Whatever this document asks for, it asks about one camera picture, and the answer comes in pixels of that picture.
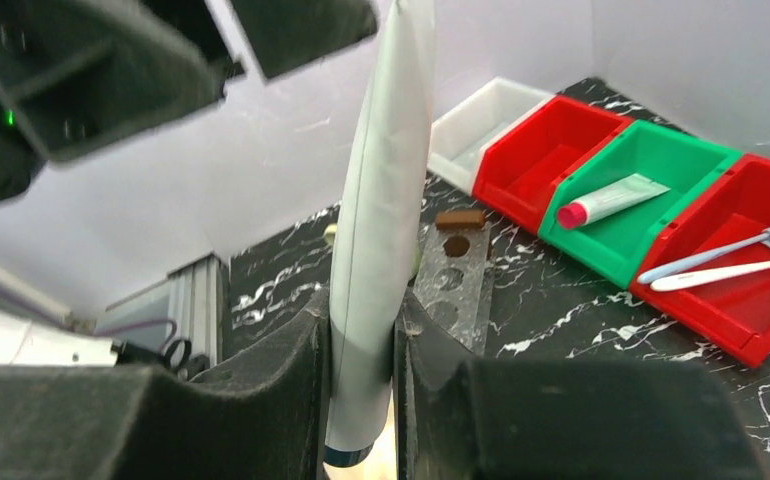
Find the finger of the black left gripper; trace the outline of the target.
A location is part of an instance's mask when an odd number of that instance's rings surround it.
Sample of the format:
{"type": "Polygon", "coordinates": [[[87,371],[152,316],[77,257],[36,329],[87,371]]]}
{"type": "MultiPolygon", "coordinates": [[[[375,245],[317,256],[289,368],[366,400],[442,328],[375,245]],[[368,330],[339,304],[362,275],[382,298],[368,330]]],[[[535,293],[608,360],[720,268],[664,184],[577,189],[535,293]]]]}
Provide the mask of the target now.
{"type": "Polygon", "coordinates": [[[238,17],[263,77],[273,80],[375,35],[369,1],[240,0],[238,17]]]}

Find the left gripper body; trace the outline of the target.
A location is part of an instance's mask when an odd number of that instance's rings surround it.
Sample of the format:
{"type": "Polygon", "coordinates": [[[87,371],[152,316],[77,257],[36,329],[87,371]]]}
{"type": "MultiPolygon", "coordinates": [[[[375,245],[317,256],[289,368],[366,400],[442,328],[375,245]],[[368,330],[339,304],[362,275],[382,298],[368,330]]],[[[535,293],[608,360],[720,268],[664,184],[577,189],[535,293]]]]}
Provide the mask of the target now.
{"type": "Polygon", "coordinates": [[[244,72],[203,1],[0,1],[0,144],[72,161],[220,102],[244,72]]]}

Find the green mug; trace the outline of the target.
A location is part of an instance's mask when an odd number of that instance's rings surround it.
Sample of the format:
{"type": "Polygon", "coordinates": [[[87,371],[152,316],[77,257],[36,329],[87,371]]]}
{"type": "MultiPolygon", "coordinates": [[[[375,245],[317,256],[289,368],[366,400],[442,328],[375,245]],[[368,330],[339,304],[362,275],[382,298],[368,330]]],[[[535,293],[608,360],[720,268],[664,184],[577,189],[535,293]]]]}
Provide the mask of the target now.
{"type": "Polygon", "coordinates": [[[338,225],[336,223],[328,224],[323,231],[322,239],[324,243],[330,248],[334,247],[337,231],[338,231],[338,225]]]}

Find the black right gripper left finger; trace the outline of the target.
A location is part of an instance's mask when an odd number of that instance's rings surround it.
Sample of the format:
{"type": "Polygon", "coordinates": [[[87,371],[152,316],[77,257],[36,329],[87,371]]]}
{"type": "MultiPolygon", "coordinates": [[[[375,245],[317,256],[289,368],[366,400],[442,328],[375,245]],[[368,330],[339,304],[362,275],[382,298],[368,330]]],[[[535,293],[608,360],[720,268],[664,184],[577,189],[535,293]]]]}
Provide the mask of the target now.
{"type": "Polygon", "coordinates": [[[0,312],[0,479],[320,479],[328,294],[190,381],[0,312]]]}

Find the pink cap toothpaste tube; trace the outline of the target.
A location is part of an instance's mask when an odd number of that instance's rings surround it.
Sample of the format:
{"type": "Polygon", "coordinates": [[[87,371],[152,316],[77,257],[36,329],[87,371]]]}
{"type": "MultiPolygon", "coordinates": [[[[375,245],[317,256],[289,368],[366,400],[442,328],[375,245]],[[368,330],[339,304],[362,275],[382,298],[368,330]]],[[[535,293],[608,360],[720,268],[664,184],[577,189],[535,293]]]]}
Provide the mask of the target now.
{"type": "Polygon", "coordinates": [[[669,190],[647,177],[632,174],[563,205],[556,212],[556,221],[568,230],[586,226],[669,190]]]}

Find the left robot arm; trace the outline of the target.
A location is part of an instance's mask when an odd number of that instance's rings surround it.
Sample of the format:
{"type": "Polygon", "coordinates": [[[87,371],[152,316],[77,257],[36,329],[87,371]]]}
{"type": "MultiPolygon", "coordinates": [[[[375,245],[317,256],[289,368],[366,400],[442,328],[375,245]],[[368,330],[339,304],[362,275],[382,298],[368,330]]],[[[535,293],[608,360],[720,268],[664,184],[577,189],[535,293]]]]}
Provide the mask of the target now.
{"type": "Polygon", "coordinates": [[[220,103],[246,73],[204,1],[0,1],[0,202],[220,103]]]}

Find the brown wooden holder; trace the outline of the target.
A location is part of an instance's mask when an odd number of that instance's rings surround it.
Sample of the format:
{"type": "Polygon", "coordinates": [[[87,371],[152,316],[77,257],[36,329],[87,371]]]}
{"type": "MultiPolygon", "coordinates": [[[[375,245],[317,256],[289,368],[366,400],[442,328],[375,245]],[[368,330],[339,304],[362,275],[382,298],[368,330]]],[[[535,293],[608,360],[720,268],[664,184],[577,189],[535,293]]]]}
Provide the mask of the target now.
{"type": "Polygon", "coordinates": [[[435,217],[435,227],[440,231],[482,230],[486,215],[480,209],[449,210],[439,212],[435,217]]]}

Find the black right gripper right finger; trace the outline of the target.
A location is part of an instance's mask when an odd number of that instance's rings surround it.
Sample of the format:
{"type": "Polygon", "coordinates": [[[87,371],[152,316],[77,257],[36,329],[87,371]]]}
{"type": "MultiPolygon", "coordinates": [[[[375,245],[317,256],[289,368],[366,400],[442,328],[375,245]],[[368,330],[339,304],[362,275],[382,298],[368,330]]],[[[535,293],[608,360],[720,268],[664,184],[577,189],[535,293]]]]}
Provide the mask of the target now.
{"type": "Polygon", "coordinates": [[[766,479],[693,365],[478,356],[412,294],[394,327],[401,479],[766,479]]]}

